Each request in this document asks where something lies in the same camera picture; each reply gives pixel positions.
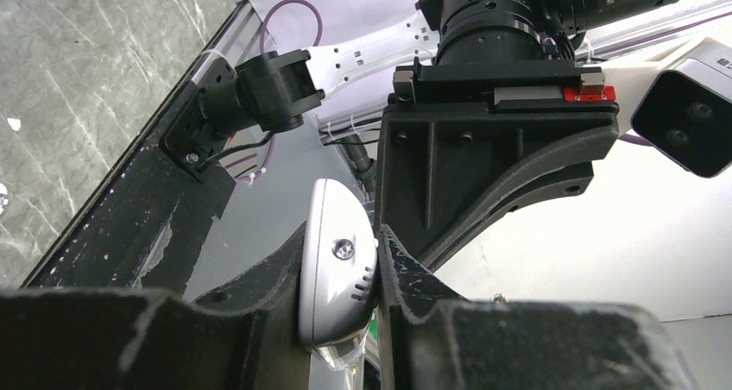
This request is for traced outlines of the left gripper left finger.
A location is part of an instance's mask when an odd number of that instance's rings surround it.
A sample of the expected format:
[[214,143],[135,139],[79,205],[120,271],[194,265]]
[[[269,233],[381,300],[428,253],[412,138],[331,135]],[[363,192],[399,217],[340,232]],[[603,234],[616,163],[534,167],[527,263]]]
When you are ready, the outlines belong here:
[[160,288],[2,291],[2,388],[307,388],[305,234],[193,302]]

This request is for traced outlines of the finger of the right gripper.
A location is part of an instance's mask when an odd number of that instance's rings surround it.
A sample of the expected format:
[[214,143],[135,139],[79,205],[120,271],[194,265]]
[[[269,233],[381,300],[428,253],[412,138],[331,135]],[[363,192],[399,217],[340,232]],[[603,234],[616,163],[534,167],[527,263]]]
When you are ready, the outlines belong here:
[[582,194],[618,137],[615,103],[390,105],[375,222],[436,269],[506,214]]

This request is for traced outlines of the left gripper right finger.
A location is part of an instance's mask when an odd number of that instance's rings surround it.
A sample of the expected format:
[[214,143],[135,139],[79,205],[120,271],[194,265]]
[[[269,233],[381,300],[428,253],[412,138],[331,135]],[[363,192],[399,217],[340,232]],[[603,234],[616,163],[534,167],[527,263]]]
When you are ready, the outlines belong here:
[[469,300],[376,232],[384,389],[695,389],[662,323],[635,305]]

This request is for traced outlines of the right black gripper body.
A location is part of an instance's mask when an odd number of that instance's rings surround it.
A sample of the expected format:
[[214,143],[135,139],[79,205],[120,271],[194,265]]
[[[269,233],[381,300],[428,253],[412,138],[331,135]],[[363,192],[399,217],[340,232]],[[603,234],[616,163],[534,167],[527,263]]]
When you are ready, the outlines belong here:
[[480,106],[494,112],[617,113],[615,89],[599,66],[578,66],[572,60],[516,60],[462,65],[399,66],[388,111],[416,112],[437,108]]

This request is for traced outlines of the white remote control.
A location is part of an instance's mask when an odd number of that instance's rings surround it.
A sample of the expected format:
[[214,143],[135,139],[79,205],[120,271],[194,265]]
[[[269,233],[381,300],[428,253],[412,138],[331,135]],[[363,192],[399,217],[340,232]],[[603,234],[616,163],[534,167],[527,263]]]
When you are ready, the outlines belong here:
[[302,250],[298,333],[333,371],[363,355],[375,308],[377,246],[354,193],[335,179],[316,180]]

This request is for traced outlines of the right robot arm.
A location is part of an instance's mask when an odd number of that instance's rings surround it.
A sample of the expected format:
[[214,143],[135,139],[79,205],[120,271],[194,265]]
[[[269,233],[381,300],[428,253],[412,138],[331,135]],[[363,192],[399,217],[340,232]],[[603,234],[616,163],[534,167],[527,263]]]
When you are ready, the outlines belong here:
[[219,138],[299,127],[336,91],[387,68],[378,157],[359,173],[387,225],[427,267],[506,213],[581,194],[619,136],[601,68],[578,66],[587,30],[678,0],[419,0],[378,33],[264,53],[203,91]]

